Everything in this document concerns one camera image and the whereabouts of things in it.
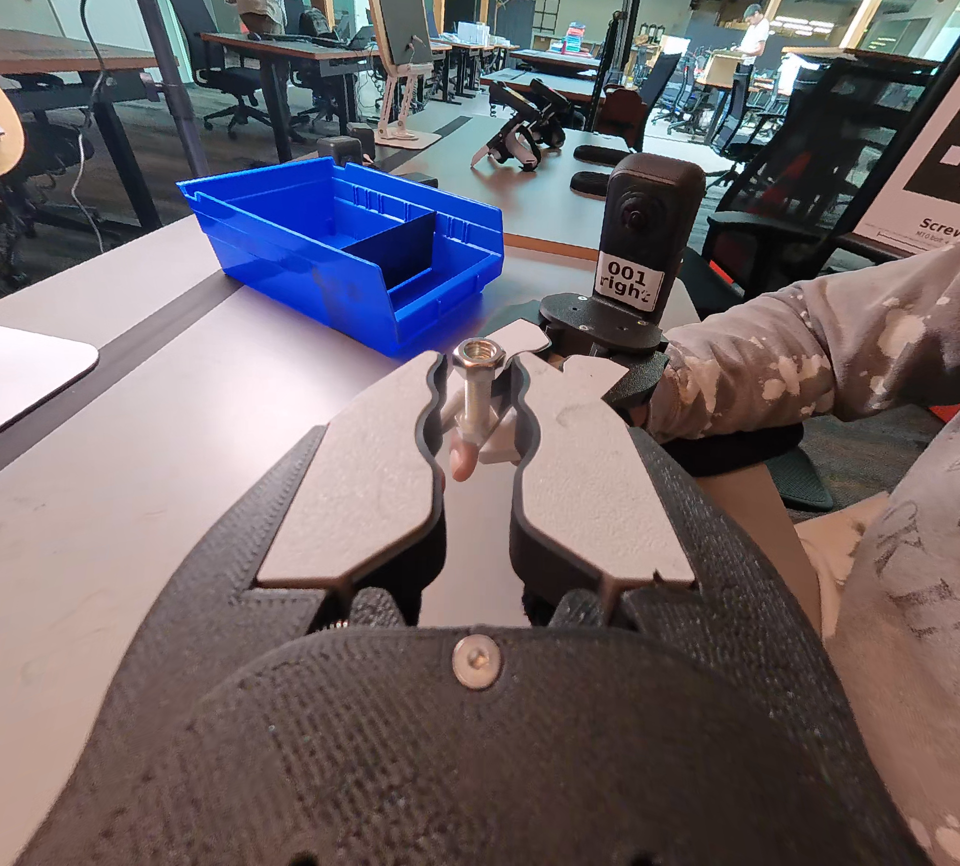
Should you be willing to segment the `black bin divider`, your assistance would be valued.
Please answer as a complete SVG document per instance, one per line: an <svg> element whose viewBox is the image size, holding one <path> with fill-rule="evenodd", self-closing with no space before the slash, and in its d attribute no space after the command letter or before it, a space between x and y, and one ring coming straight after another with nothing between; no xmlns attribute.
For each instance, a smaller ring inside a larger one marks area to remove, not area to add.
<svg viewBox="0 0 960 866"><path fill-rule="evenodd" d="M355 241L343 252L379 268L388 291L432 268L436 212L427 212Z"/></svg>

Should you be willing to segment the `spare black gripper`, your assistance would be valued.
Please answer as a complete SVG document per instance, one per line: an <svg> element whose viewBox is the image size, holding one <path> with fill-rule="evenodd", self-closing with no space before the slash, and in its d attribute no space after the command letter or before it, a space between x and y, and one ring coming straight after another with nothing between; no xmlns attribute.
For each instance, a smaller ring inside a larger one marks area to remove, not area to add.
<svg viewBox="0 0 960 866"><path fill-rule="evenodd" d="M527 98L536 111L536 117L527 122L534 141L548 151L560 151L567 138L565 121L570 118L569 100L536 78L530 80Z"/></svg>
<svg viewBox="0 0 960 866"><path fill-rule="evenodd" d="M535 128L543 119L542 112L521 93L499 81L489 85L488 99L492 106L512 110L512 116L474 154L470 168L474 169L483 159L489 158L500 165L517 160L522 171L535 172L543 158L535 136Z"/></svg>

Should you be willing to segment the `steel hex bolt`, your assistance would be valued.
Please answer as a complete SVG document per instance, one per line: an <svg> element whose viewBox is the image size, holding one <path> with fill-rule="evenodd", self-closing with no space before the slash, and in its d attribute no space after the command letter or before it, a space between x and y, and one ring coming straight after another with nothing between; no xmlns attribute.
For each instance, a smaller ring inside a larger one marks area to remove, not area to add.
<svg viewBox="0 0 960 866"><path fill-rule="evenodd" d="M480 449L490 432L491 398L496 372L492 367L461 368L462 408L457 428L466 443Z"/></svg>

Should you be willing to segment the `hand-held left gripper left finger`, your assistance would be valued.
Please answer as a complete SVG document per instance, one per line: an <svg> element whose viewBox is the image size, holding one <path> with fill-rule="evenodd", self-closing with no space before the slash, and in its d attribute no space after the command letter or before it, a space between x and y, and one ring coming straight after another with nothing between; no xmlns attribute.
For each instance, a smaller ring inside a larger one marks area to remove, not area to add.
<svg viewBox="0 0 960 866"><path fill-rule="evenodd" d="M343 601L368 586L418 608L447 558L443 471L448 360L427 350L334 416L256 577Z"/></svg>

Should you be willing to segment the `wooden top desk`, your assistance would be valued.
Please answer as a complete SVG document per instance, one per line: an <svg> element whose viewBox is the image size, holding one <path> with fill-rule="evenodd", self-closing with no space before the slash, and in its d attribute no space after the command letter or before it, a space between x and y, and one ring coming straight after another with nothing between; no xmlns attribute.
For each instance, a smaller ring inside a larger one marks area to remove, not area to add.
<svg viewBox="0 0 960 866"><path fill-rule="evenodd" d="M140 228L153 232L162 219L115 108L152 96L147 71L158 61L116 45L100 45L99 53L84 40L3 29L1 75L15 87L2 92L20 116L90 108Z"/></svg>
<svg viewBox="0 0 960 866"><path fill-rule="evenodd" d="M267 36L251 39L246 34L200 32L199 37L211 44L219 44L235 52L243 52L259 61L261 91L273 130L275 152L281 164L293 159L289 136L290 115L285 94L277 73L278 64L294 61L315 66L321 75L342 81L342 98L345 119L341 126L354 122L355 96L353 80L361 67L370 64L372 58L378 58L387 75L387 87L374 139L376 145L394 149L421 151L441 139L441 134L430 131L416 131L409 127L407 116L413 101L418 81L431 75L432 62L395 65L388 50L377 48L352 51L344 48L330 48L317 45L307 37L285 41L279 36Z"/></svg>

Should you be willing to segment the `person's right forearm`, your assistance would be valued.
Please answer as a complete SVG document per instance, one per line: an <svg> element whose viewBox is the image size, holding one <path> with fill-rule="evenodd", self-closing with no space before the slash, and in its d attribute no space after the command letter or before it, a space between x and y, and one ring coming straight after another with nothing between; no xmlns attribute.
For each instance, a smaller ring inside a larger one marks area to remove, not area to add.
<svg viewBox="0 0 960 866"><path fill-rule="evenodd" d="M800 281L667 332L660 443L959 398L959 248Z"/></svg>

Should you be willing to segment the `small black box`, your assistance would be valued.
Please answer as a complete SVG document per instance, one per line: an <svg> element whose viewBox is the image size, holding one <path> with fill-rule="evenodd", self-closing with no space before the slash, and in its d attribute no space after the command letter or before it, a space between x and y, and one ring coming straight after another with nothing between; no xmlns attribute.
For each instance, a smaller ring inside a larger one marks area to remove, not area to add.
<svg viewBox="0 0 960 866"><path fill-rule="evenodd" d="M339 167L349 164L378 167L375 155L366 148L365 141L355 136L322 137L316 140L315 146L319 158L331 159Z"/></svg>

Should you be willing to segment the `person's grey spattered sweatshirt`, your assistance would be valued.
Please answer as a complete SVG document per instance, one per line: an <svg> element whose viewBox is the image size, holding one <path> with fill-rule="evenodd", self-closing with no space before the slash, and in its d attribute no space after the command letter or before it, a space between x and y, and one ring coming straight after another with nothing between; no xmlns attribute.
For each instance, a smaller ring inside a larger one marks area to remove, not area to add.
<svg viewBox="0 0 960 866"><path fill-rule="evenodd" d="M958 864L958 416L892 492L797 532L870 759L930 860Z"/></svg>

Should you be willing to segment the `blue plastic bin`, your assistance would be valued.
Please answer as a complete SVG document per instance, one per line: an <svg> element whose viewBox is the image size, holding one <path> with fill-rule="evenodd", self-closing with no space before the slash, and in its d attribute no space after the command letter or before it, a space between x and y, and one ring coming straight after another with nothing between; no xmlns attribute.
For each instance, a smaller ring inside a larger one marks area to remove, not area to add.
<svg viewBox="0 0 960 866"><path fill-rule="evenodd" d="M449 332L502 272L501 210L329 157L181 180L229 277L384 356ZM432 268L390 291L355 241L436 212Z"/></svg>

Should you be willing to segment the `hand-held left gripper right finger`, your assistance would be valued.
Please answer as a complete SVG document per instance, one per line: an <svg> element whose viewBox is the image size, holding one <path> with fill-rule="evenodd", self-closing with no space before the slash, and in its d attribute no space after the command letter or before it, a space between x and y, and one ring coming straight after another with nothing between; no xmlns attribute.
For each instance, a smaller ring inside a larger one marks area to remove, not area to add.
<svg viewBox="0 0 960 866"><path fill-rule="evenodd" d="M636 443L606 402L569 390L530 352L510 363L521 454L513 480L510 562L526 593L556 606L570 591L615 608L633 589L695 582L660 499L645 435Z"/></svg>

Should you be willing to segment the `black framed marker sign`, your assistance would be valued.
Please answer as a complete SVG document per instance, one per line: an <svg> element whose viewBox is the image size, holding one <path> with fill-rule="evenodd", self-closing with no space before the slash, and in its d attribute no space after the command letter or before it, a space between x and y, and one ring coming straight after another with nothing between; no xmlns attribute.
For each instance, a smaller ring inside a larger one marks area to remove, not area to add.
<svg viewBox="0 0 960 866"><path fill-rule="evenodd" d="M958 245L958 41L857 195L853 225L845 248L877 261Z"/></svg>

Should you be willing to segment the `black mesh office chair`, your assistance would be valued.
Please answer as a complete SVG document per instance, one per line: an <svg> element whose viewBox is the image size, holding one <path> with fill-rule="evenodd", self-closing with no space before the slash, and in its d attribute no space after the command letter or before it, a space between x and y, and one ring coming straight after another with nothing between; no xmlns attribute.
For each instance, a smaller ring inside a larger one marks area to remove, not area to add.
<svg viewBox="0 0 960 866"><path fill-rule="evenodd" d="M794 90L783 124L706 216L702 250L680 278L701 318L816 277L839 249L896 258L853 239L899 160L939 64L838 58L810 91Z"/></svg>

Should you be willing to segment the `instruction sheet on stand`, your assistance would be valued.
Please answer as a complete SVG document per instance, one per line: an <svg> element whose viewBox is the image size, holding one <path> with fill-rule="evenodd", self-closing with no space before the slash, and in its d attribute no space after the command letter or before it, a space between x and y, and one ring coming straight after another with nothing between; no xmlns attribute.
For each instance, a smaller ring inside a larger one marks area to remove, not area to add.
<svg viewBox="0 0 960 866"><path fill-rule="evenodd" d="M99 363L92 344L1 327L1 428L64 392Z"/></svg>

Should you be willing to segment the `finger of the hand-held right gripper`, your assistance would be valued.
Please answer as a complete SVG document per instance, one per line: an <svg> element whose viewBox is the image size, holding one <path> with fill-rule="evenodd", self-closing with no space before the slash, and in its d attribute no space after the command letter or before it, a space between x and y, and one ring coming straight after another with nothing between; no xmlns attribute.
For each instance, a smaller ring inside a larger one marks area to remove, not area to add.
<svg viewBox="0 0 960 866"><path fill-rule="evenodd" d="M497 344L504 356L540 354L551 347L551 340L546 332L529 320L513 320L496 330L486 332L486 339Z"/></svg>
<svg viewBox="0 0 960 866"><path fill-rule="evenodd" d="M570 356L552 366L562 376L565 388L586 392L594 400L602 399L628 373L627 367L609 358L584 355ZM518 465L522 459L517 448L518 414L509 394L499 403L496 412L498 421L480 448L480 463Z"/></svg>

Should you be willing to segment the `brown chair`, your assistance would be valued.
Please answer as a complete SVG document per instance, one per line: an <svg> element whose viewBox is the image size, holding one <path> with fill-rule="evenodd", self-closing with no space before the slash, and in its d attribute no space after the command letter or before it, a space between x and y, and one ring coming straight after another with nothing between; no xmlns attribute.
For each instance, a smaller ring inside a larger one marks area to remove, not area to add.
<svg viewBox="0 0 960 866"><path fill-rule="evenodd" d="M599 135L619 137L630 150L640 152L650 110L638 90L609 86L605 89L593 130Z"/></svg>

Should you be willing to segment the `steel hex nut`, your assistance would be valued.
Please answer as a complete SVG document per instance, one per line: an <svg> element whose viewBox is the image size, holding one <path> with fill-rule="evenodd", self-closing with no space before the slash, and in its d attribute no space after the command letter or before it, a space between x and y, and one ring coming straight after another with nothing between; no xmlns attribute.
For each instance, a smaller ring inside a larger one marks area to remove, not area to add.
<svg viewBox="0 0 960 866"><path fill-rule="evenodd" d="M496 341L484 337L463 340L452 352L452 364L466 379L495 377L504 362L505 353Z"/></svg>

